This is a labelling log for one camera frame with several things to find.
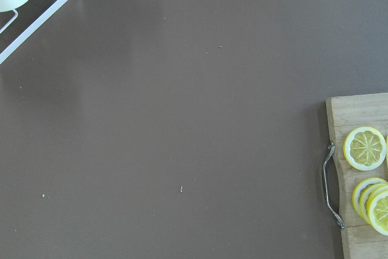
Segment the front stacked lemon slice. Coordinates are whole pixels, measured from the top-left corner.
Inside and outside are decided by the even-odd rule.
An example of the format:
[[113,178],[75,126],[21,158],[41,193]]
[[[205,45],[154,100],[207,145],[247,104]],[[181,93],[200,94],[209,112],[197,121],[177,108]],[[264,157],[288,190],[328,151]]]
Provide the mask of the front stacked lemon slice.
[[367,203],[367,217],[370,225],[380,234],[387,236],[387,191],[384,190]]

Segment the yellow plastic knife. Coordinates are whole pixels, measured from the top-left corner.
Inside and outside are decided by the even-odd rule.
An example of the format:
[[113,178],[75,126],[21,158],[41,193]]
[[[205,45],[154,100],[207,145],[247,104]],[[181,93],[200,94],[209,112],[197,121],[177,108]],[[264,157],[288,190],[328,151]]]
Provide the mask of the yellow plastic knife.
[[388,168],[388,136],[386,136],[386,166]]

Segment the single lemon slice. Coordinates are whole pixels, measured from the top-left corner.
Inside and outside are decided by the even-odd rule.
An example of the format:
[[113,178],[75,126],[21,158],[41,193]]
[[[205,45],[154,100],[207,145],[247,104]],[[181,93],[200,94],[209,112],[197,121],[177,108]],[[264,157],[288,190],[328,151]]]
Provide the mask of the single lemon slice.
[[386,140],[374,127],[357,127],[345,137],[343,154],[353,168],[360,171],[374,170],[386,159]]

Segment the wooden cutting board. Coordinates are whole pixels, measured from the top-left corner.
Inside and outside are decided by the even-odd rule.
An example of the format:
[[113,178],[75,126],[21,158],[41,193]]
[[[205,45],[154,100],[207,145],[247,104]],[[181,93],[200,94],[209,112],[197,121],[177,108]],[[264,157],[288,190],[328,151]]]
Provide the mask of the wooden cutting board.
[[339,185],[339,215],[344,258],[387,258],[387,236],[364,221],[352,206],[352,192],[362,180],[378,177],[387,180],[387,163],[374,170],[361,171],[344,157],[343,144],[351,130],[374,127],[387,136],[387,93],[331,97],[326,100],[330,141],[335,145],[333,162]]

